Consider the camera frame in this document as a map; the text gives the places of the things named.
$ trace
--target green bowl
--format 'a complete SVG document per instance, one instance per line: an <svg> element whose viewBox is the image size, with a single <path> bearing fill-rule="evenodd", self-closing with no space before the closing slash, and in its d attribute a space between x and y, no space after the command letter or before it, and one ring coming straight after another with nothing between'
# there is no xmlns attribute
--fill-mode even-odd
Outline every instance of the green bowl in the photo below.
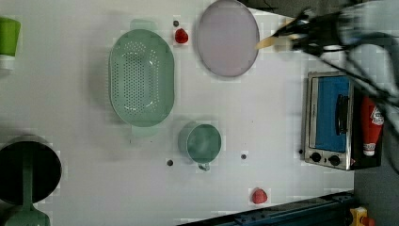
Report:
<svg viewBox="0 0 399 226"><path fill-rule="evenodd" d="M199 163L201 170L209 170L220 152L222 139L217 129L210 124L188 123L179 134L179 149Z"/></svg>

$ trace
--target red cherry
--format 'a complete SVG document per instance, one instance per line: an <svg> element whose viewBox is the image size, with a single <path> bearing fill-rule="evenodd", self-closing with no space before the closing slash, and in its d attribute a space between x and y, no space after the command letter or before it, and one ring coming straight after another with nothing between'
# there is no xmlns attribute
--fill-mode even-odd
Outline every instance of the red cherry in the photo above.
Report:
<svg viewBox="0 0 399 226"><path fill-rule="evenodd" d="M188 42L188 34L183 29L178 29L175 34L176 42L183 44Z"/></svg>
<svg viewBox="0 0 399 226"><path fill-rule="evenodd" d="M262 189L257 188L255 190L255 192L252 195L252 201L255 204L260 204L260 203L264 203L267 201L267 195L266 192L264 192Z"/></svg>

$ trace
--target small dark object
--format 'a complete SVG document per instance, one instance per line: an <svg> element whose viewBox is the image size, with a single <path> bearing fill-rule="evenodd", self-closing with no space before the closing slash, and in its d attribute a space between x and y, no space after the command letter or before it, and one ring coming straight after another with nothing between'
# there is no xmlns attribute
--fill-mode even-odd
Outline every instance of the small dark object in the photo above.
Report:
<svg viewBox="0 0 399 226"><path fill-rule="evenodd" d="M311 155L311 160L313 160L313 162L320 162L321 159L322 155L320 155L319 153L313 153Z"/></svg>
<svg viewBox="0 0 399 226"><path fill-rule="evenodd" d="M337 155L332 155L328 161L331 163L332 166L336 167L338 165L340 165L341 163L341 159L340 157L338 157Z"/></svg>
<svg viewBox="0 0 399 226"><path fill-rule="evenodd" d="M173 166L173 160L168 160L167 165L170 167Z"/></svg>

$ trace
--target green colander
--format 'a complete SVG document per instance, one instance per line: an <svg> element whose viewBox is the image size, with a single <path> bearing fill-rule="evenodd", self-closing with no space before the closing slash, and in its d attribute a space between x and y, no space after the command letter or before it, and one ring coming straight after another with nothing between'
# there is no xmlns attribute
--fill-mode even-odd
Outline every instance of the green colander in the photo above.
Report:
<svg viewBox="0 0 399 226"><path fill-rule="evenodd" d="M174 103L174 58L148 29L121 36L109 58L109 95L121 119L137 127L163 121Z"/></svg>

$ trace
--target white table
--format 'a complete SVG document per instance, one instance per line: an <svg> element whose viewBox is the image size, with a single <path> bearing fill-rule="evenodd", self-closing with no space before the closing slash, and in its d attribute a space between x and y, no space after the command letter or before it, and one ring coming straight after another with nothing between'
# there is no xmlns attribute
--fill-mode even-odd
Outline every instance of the white table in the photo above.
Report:
<svg viewBox="0 0 399 226"><path fill-rule="evenodd" d="M193 42L172 45L174 15L192 38L211 2L1 1L0 14L23 30L16 69L0 76L0 141L31 133L59 151L60 186L38 204L52 225L175 225L353 189L353 172L306 164L297 152L303 81L329 67L264 49L248 73L225 80L201 65ZM252 11L261 39L283 18ZM175 56L175 106L154 137L132 137L107 96L109 51L134 18L153 19ZM192 120L210 121L223 136L206 173L177 149ZM267 203L250 202L255 187Z"/></svg>

